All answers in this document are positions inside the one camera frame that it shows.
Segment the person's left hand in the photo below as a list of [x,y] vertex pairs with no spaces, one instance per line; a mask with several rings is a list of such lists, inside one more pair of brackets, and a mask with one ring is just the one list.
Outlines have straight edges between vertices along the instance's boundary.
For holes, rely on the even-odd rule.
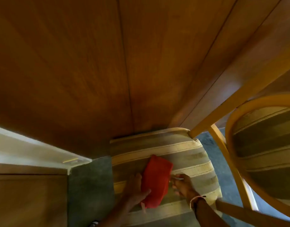
[[140,204],[143,202],[143,200],[140,200],[140,192],[147,189],[142,189],[142,175],[140,173],[131,175],[124,187],[121,201],[128,200]]

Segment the person's right hand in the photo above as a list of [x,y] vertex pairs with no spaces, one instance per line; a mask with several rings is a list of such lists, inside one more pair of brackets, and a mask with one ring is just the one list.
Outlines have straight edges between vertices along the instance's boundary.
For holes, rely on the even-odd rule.
[[193,206],[195,202],[198,202],[201,197],[194,189],[191,178],[186,174],[172,175],[170,183],[175,193],[184,197],[187,204],[190,206]]

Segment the red fabric pouch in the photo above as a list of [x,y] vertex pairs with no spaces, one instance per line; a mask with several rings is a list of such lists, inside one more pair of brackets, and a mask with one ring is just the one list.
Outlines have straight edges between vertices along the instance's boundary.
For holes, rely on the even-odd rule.
[[169,179],[173,169],[170,161],[152,155],[142,175],[141,189],[151,190],[150,194],[140,203],[142,210],[157,208],[168,192]]

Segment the person's right forearm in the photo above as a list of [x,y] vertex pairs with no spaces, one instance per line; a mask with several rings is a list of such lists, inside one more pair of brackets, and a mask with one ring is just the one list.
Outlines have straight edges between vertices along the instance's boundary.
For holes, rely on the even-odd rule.
[[200,227],[230,227],[203,199],[198,201],[194,214]]

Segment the person's left forearm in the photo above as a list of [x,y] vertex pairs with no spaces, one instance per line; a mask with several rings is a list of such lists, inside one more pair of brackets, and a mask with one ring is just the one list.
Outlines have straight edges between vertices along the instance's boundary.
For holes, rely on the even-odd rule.
[[137,204],[138,203],[135,204],[128,200],[120,201],[112,211],[96,225],[96,227],[120,227],[124,223],[129,212]]

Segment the striped cushion chair seat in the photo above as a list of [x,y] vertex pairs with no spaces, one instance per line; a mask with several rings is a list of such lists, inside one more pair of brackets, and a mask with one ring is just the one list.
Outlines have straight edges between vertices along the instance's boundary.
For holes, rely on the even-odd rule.
[[[207,152],[198,139],[188,135],[184,128],[170,128],[110,141],[113,185],[119,200],[126,179],[134,173],[142,173],[152,155],[173,164],[172,175],[186,174],[207,203],[214,205],[222,197],[219,181]],[[176,195],[169,186],[157,208],[142,211],[135,206],[128,214],[123,227],[200,227],[186,201]]]

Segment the wooden chair with striped upholstery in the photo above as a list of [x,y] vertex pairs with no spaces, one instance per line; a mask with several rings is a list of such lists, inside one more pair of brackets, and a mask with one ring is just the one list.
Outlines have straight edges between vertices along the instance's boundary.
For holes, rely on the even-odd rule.
[[290,227],[290,93],[249,99],[290,70],[290,47],[190,132],[208,130],[234,176],[243,206],[213,208],[255,227]]

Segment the brown wooden cabinet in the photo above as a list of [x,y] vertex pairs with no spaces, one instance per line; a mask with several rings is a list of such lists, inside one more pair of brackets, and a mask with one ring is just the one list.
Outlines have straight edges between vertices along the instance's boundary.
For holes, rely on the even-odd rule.
[[67,227],[66,169],[0,164],[0,227]]

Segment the white window ledge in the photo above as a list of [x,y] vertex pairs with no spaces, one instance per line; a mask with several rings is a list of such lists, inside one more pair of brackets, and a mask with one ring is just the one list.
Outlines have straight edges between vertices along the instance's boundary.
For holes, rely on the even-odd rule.
[[[79,158],[76,162],[65,160]],[[0,128],[0,164],[66,170],[89,164],[93,160]]]

